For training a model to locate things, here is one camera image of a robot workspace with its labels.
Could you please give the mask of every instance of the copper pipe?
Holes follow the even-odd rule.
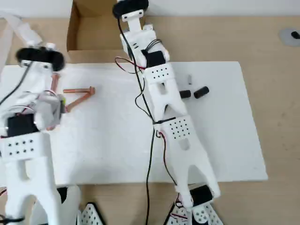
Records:
[[[78,89],[64,89],[64,93],[90,93],[91,95],[95,94],[95,88],[78,88]]]
[[[60,75],[57,73],[54,73],[52,75],[51,90],[53,90],[54,92],[56,92],[59,78],[60,78]]]
[[[69,113],[75,106],[77,106],[78,104],[80,104],[81,102],[85,101],[86,99],[88,99],[89,97],[93,96],[95,94],[95,88],[94,87],[90,87],[89,90],[84,96],[80,97],[79,99],[75,100],[74,102],[68,104],[66,106],[66,111]]]

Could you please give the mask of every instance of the black cylinder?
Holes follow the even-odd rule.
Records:
[[[200,88],[199,90],[194,92],[194,97],[195,98],[201,98],[202,96],[206,95],[207,93],[209,93],[209,89],[208,87],[204,86],[203,88]]]
[[[191,97],[191,91],[190,90],[181,90],[179,93],[180,93],[181,98]]]

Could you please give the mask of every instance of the table surface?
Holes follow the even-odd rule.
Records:
[[[43,40],[56,43],[67,54],[68,19],[27,21]],[[214,207],[224,224],[298,223],[300,48],[284,46],[278,32],[299,29],[300,17],[151,17],[149,21],[173,61],[236,60],[242,67],[269,180],[220,183],[222,195]],[[0,30],[4,25],[0,20]],[[21,46],[15,38],[8,64],[16,64],[14,52]],[[82,196],[83,204],[98,203],[108,224],[144,222],[144,184],[82,186]],[[149,223],[161,225],[175,198],[174,188],[150,184],[150,198]],[[0,199],[1,212],[5,200]]]

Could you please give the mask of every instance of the white board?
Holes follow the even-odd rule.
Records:
[[[267,173],[238,62],[175,62],[179,90],[192,93],[208,86],[208,95],[184,100],[198,136],[206,148],[218,181],[266,180]],[[127,70],[133,68],[123,64]],[[6,66],[0,82],[0,98],[19,81],[23,69]],[[191,74],[193,84],[188,85]],[[94,86],[96,94],[63,115],[51,131],[55,179],[64,184],[145,182],[152,125],[134,104],[139,94],[135,75],[114,64],[68,64],[61,72],[58,93],[68,88]],[[21,91],[1,107],[12,104]],[[67,103],[79,94],[66,94]],[[151,182],[170,182],[163,165],[163,143],[156,139]],[[193,170],[189,182],[201,182]],[[0,186],[5,174],[0,173]]]

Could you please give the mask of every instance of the cardboard box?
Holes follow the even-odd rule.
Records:
[[[67,33],[67,52],[72,63],[114,62],[124,53],[117,19],[116,0],[74,0]],[[121,23],[123,30],[127,23]]]

